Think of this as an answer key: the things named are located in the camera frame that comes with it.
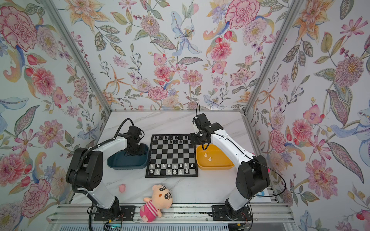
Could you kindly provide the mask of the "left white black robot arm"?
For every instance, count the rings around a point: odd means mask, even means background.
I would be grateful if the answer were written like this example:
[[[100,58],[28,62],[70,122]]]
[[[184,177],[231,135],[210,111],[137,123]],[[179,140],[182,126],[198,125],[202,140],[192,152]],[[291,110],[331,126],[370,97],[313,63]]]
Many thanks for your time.
[[[144,146],[140,143],[145,133],[131,125],[128,132],[116,131],[113,138],[90,148],[78,148],[66,172],[66,182],[74,193],[85,195],[97,211],[117,217],[121,213],[119,200],[102,183],[103,162],[122,151],[127,154],[142,155]]]

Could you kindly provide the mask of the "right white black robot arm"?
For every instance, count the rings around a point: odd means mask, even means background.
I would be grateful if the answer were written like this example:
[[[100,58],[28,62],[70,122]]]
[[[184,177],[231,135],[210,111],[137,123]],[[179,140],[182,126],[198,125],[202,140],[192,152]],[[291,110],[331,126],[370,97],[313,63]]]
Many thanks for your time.
[[[270,185],[266,159],[248,152],[219,123],[212,124],[204,113],[196,115],[192,123],[195,132],[190,134],[191,144],[200,145],[204,150],[210,144],[215,145],[238,169],[236,189],[225,201],[225,209],[229,214],[239,212],[256,194]]]

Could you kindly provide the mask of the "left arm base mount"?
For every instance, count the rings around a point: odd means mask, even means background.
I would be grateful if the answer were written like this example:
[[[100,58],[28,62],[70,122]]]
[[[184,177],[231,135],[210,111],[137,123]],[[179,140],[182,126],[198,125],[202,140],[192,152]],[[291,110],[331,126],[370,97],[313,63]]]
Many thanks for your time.
[[[135,209],[135,206],[119,206],[119,208],[112,209],[97,208],[97,211],[94,212],[93,221],[133,221]]]

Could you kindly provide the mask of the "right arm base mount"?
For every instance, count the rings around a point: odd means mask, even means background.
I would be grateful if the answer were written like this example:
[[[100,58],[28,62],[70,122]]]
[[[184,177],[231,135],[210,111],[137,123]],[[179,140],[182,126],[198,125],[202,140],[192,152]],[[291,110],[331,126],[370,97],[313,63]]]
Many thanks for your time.
[[[234,211],[226,205],[213,205],[211,210],[211,217],[214,221],[252,221],[252,212],[249,206]]]

